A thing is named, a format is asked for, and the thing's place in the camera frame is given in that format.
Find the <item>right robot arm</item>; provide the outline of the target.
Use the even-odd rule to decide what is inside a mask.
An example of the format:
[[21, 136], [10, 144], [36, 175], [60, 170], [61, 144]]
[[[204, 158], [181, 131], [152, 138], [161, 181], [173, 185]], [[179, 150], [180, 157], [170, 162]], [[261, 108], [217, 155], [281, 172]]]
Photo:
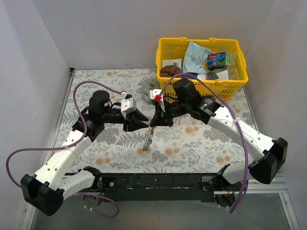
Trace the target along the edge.
[[248, 156], [253, 159], [243, 164], [225, 165], [207, 182], [209, 187], [219, 187], [226, 191], [243, 179], [255, 179], [262, 184], [272, 182], [286, 160], [288, 143], [285, 139], [274, 140], [261, 134], [238, 117], [232, 116], [232, 111], [218, 99], [210, 95], [202, 96], [188, 79], [176, 81], [173, 88], [177, 99], [172, 103], [163, 99], [161, 90], [150, 91], [150, 99], [155, 104], [151, 127], [171, 127], [173, 118], [189, 114], [246, 148]]

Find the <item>metal disc with keyrings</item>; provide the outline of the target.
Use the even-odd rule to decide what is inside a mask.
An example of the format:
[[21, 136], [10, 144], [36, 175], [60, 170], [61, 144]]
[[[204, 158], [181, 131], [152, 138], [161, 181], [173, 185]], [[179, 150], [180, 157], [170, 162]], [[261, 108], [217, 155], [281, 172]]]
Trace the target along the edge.
[[153, 135], [154, 135], [154, 129], [155, 127], [149, 127], [149, 129], [146, 131], [145, 136], [144, 136], [144, 143], [145, 144], [151, 144]]

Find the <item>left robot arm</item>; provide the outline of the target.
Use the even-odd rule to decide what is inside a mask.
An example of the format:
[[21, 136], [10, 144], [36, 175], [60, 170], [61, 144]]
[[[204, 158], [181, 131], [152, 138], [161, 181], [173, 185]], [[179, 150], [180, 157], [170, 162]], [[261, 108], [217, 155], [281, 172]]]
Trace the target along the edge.
[[71, 178], [64, 179], [67, 170], [105, 129], [105, 124], [122, 124], [125, 132], [146, 128], [148, 118], [136, 107], [130, 94], [121, 92], [121, 102], [117, 108], [110, 103], [109, 93], [95, 91], [89, 105], [80, 112], [72, 126], [63, 148], [37, 170], [33, 175], [24, 175], [21, 189], [24, 200], [47, 216], [52, 216], [69, 196], [89, 188], [96, 192], [103, 185], [101, 172], [93, 167], [85, 167]]

